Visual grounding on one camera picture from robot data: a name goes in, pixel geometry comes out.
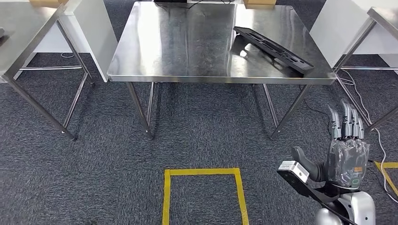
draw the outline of robotic hand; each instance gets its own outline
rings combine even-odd
[[[317,225],[375,225],[372,197],[359,190],[369,156],[369,144],[362,141],[361,118],[351,105],[343,102],[342,128],[331,108],[332,138],[327,160],[315,164],[300,147],[293,147],[294,161],[283,161],[277,172],[301,195],[318,201],[323,208],[316,214]],[[325,185],[311,188],[308,178]]]

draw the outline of yellow floor marking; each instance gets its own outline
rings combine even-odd
[[[168,225],[169,223],[169,208],[170,208],[170,187],[171,177],[170,170],[164,171],[164,198],[163,198],[163,218],[162,224]]]
[[[391,186],[391,188],[395,192],[395,194],[398,196],[398,189],[395,187],[395,185],[392,182],[390,176],[388,175],[388,173],[385,170],[385,169],[396,169],[396,168],[398,168],[398,163],[396,163],[396,162],[383,163],[383,168],[381,168],[381,163],[378,163],[378,162],[375,161],[375,164],[376,164],[377,168],[380,171],[383,170],[383,173],[384,173],[384,175],[386,177],[386,181]]]
[[[163,199],[163,217],[162,224],[169,224],[169,210],[170,210],[170,187],[171,176],[184,175],[216,175],[216,174],[232,174],[235,175],[235,182],[237,184],[237,197],[239,200],[240,212],[242,214],[242,225],[249,225],[249,218],[247,216],[245,195],[243,193],[242,178],[240,176],[239,168],[219,168],[219,169],[167,169],[164,171],[164,199]]]

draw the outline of table leg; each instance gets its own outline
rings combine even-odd
[[[72,117],[72,114],[75,110],[76,107],[76,103],[80,97],[80,93],[82,92],[83,89],[83,85],[84,82],[86,81],[86,79],[89,80],[90,84],[94,84],[94,80],[91,77],[90,72],[88,71],[86,65],[84,64],[82,58],[80,57],[79,53],[76,50],[76,47],[73,45],[72,41],[70,40],[70,37],[68,35],[68,33],[66,32],[66,30],[64,29],[62,23],[60,22],[60,20],[57,20],[57,26],[61,31],[61,34],[63,35],[63,37],[65,38],[66,42],[68,43],[69,48],[71,49],[71,51],[73,52],[74,56],[77,58],[77,61],[79,62],[81,68],[84,71],[84,76],[82,81],[80,82],[79,88],[77,89],[77,92],[75,94],[75,98],[73,99],[72,105],[69,108],[68,114],[66,116],[65,122],[63,123],[64,127],[68,127],[69,122],[70,122],[70,118]]]
[[[46,117],[56,128],[61,132],[65,133],[71,141],[75,141],[76,138],[72,135],[65,127],[58,122],[47,110],[40,105],[32,96],[29,95],[21,86],[19,86],[13,78],[7,79],[8,84],[20,94],[26,101],[28,101],[33,107],[35,107],[41,114]]]
[[[373,130],[375,128],[377,128],[380,124],[384,123],[385,121],[387,121],[389,118],[391,118],[392,116],[394,116],[396,113],[398,113],[398,106],[395,107],[393,110],[391,110],[389,113],[387,113],[386,115],[384,115],[383,117],[381,117],[378,121],[372,123],[367,130]]]
[[[304,97],[307,95],[310,87],[312,85],[306,85],[304,88],[301,90],[300,94],[296,97],[296,100],[294,100],[293,104],[290,106],[289,110],[279,123],[279,125],[275,128],[274,132],[271,135],[271,139],[275,139],[276,136],[281,132],[282,127],[287,123],[287,120],[291,117],[291,115],[294,113],[298,105],[304,100]]]
[[[272,120],[274,121],[275,128],[277,128],[279,125],[279,122],[278,122],[278,118],[276,117],[274,105],[272,104],[271,95],[269,94],[267,85],[263,84],[262,86],[264,87],[265,96],[267,97],[267,102],[268,102],[268,106],[269,106],[269,111],[271,112]]]
[[[133,84],[133,82],[126,82],[126,84],[127,84],[127,88],[129,89],[129,92],[131,94],[131,97],[133,98],[134,104],[136,105],[136,109],[138,110],[138,115],[140,117],[142,125],[144,126],[146,136],[150,140],[152,140],[153,136],[152,136],[151,130],[149,128],[149,123],[144,115],[144,111],[142,110],[141,103],[139,101],[136,90],[134,88],[134,84]],[[151,95],[150,95],[150,99],[149,99],[151,105],[152,105],[152,100],[151,100],[152,98],[153,98],[153,83],[151,85]]]

